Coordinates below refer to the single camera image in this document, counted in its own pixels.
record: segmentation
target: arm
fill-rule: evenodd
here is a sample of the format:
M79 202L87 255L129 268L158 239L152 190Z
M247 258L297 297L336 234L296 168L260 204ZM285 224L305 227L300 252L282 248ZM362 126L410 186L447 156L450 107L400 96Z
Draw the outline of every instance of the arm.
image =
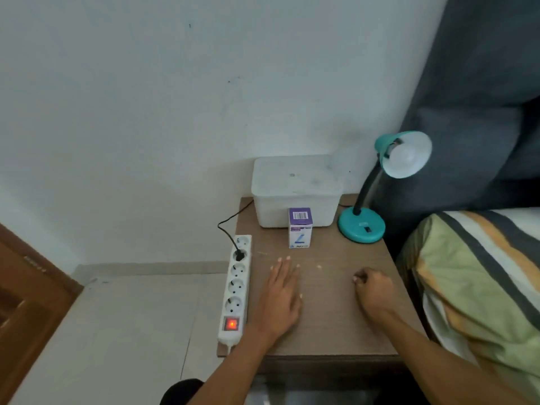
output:
M223 363L193 396L188 405L243 405L259 365L275 341L300 316L301 295L298 294L298 268L289 270L291 258L278 260L270 268L254 320Z
M432 404L515 404L529 402L493 375L446 351L406 324L394 309L394 284L364 268L353 277L367 315L388 336Z

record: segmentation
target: barcode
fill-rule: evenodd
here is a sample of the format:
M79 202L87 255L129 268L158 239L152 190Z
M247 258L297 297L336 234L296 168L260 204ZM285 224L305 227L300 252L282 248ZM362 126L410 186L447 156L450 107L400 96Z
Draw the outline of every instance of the barcode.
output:
M293 219L294 220L307 220L307 211L294 211Z

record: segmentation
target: tiled floor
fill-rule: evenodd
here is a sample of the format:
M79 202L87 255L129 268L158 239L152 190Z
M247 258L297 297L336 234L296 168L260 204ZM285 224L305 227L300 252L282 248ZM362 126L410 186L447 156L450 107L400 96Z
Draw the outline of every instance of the tiled floor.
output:
M206 380L226 274L98 279L85 288L10 405L159 404L173 383ZM361 391L267 393L247 405L364 404Z

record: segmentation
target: headboard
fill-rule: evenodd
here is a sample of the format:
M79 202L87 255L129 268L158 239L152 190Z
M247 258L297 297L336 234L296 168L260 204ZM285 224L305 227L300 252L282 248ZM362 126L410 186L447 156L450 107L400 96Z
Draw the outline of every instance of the headboard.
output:
M538 23L540 0L448 0L401 127L433 154L372 200L394 257L431 213L540 206Z

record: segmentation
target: white power strip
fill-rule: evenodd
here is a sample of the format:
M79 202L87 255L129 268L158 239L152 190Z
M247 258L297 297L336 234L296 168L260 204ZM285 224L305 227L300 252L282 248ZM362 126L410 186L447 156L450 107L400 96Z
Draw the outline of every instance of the white power strip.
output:
M231 251L218 329L218 341L225 344L229 351L240 341L247 320L251 235L234 236L234 242L245 255L242 260L237 261L236 247Z

